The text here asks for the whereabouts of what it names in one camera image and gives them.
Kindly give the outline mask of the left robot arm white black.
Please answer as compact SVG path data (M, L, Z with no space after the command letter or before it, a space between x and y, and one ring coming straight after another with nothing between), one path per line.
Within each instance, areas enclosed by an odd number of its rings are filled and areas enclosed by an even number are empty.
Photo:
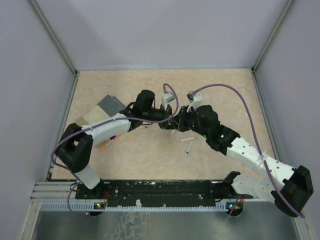
M169 102L177 95L164 92L160 108L154 108L155 94L142 90L135 102L105 121L79 126L70 124L65 130L53 153L63 162L67 169L86 186L86 192L97 199L103 195L104 186L97 172L90 167L92 147L113 136L118 136L142 126L143 123L164 123L170 119Z

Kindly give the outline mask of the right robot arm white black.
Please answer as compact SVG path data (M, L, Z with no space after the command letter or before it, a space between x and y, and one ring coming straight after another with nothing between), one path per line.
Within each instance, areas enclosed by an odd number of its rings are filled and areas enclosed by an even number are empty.
M262 176L231 173L224 180L223 192L229 198L250 195L274 204L286 215L303 217L302 209L314 193L311 173L303 165L293 167L259 152L239 133L220 123L210 105L187 110L183 106L172 121L180 132L193 131L205 138L216 152L237 160Z

